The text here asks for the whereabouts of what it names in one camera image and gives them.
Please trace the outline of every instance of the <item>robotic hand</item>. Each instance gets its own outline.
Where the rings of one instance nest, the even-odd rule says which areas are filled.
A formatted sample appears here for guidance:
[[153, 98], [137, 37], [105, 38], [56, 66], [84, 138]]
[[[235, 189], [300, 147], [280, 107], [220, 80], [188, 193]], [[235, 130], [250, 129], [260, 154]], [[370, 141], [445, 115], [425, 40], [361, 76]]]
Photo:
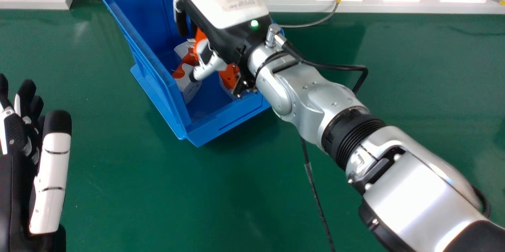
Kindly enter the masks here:
[[[323, 78], [258, 0], [174, 0], [174, 13], [181, 36], [189, 33], [186, 15], [207, 35], [208, 58], [238, 65], [236, 96], [257, 89], [280, 119], [345, 171], [362, 198], [361, 220], [384, 247], [505, 251], [505, 230], [487, 219], [486, 198], [451, 165], [372, 115], [350, 89]], [[212, 66], [202, 65], [205, 74]], [[206, 77], [195, 73], [193, 79]]]
[[72, 134], [68, 112], [40, 116], [43, 101], [25, 80], [8, 100], [0, 74], [0, 251], [65, 251], [60, 217]]

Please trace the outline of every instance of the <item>blue plastic container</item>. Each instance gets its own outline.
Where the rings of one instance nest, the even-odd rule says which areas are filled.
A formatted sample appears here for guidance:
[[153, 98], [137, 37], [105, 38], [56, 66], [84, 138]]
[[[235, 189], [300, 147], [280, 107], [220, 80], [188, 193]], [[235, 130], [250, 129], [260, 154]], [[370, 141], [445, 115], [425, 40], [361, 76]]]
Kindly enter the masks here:
[[195, 146], [236, 127], [270, 107], [259, 93], [232, 99], [221, 89], [219, 76], [205, 79], [185, 105], [172, 72], [180, 58], [174, 47], [186, 41], [177, 33], [172, 0], [103, 0], [116, 19], [135, 59], [131, 72], [175, 135]]

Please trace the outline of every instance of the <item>green table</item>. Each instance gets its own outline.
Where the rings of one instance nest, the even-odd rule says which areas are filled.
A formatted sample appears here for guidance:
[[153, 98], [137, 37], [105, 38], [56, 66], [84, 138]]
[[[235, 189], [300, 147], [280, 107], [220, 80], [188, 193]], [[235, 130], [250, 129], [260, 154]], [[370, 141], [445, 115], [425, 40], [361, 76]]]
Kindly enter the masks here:
[[[505, 225], [503, 15], [337, 14], [286, 34], [308, 58], [368, 65], [359, 99], [458, 168]], [[69, 251], [328, 251], [292, 125], [267, 110], [195, 148], [171, 132], [133, 64], [100, 0], [0, 11], [0, 72], [12, 86], [32, 78], [45, 110], [74, 120]], [[337, 250], [382, 250], [341, 169], [315, 146], [309, 154]]]

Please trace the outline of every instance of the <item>label sticker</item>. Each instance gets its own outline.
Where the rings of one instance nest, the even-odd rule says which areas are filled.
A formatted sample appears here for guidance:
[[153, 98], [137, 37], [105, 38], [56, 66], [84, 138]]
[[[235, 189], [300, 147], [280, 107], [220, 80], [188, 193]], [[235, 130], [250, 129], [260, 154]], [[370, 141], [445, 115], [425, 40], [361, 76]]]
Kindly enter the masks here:
[[223, 11], [237, 11], [242, 8], [259, 6], [257, 0], [215, 0]]

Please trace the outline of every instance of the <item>green light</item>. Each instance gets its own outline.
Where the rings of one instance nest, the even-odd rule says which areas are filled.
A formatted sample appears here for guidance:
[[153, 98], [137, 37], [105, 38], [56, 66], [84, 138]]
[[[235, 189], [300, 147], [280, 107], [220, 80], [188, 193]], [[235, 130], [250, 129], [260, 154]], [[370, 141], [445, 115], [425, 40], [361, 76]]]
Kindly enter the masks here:
[[251, 20], [251, 27], [252, 28], [257, 28], [259, 25], [260, 24], [257, 20]]

